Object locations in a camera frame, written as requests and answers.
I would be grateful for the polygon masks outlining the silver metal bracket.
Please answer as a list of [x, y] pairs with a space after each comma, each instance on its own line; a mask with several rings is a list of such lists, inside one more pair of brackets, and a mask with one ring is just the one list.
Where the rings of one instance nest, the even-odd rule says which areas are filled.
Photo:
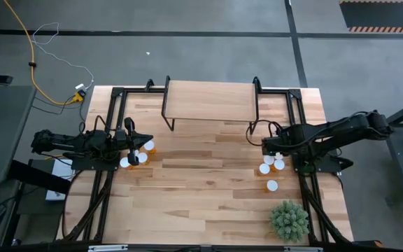
[[283, 252], [324, 252], [324, 250], [312, 246], [284, 246]]
[[89, 246], [87, 252], [125, 252], [128, 251], [126, 244]]

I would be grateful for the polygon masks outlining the wooden shelf black metal frame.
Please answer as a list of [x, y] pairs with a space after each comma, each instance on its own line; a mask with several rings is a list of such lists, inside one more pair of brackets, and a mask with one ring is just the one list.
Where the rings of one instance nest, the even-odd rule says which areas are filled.
[[176, 120], [258, 121], [259, 83], [176, 80], [166, 77], [161, 116], [170, 130]]

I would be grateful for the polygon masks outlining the black aluminium table frame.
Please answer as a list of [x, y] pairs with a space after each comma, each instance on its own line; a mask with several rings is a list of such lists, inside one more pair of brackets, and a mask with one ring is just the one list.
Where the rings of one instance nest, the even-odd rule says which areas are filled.
[[299, 179], [290, 159], [269, 178], [259, 174], [268, 134], [261, 122], [246, 137], [246, 122], [177, 120], [170, 130], [162, 118], [163, 96], [120, 94], [112, 86], [92, 93], [87, 127], [101, 128], [97, 116], [125, 105], [136, 129], [154, 137], [148, 164], [116, 171], [108, 200], [103, 242], [123, 244], [278, 245], [270, 211], [281, 202], [301, 202]]

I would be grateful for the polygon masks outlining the black desk base beam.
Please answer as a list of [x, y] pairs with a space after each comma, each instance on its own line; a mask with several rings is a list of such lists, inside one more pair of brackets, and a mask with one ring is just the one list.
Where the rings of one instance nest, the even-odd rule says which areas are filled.
[[49, 174], [17, 160], [11, 162], [7, 178], [62, 194], [68, 193], [71, 187], [71, 182], [67, 179]]

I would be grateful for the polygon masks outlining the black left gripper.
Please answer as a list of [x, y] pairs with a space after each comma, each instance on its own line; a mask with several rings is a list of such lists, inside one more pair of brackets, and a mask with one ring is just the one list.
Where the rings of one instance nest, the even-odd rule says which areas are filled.
[[139, 158], [136, 155], [136, 151], [143, 146], [152, 144], [153, 135], [136, 132], [135, 123], [130, 117], [124, 119], [124, 125], [125, 130], [118, 129], [115, 131], [115, 149], [118, 151], [128, 149], [128, 163], [137, 166], [139, 165]]

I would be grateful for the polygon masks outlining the black mat hazard stripe edge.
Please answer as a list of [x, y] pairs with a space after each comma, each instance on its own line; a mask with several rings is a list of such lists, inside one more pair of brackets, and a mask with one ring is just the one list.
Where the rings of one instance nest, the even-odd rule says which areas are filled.
[[350, 32], [403, 33], [403, 0], [342, 0], [339, 6]]

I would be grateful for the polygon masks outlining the green potted plant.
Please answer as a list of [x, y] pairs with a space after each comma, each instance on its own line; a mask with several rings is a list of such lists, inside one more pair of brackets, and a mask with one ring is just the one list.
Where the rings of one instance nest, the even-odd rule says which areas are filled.
[[283, 201], [270, 213], [270, 226], [284, 242], [300, 242], [310, 233], [308, 213], [303, 206], [292, 201]]

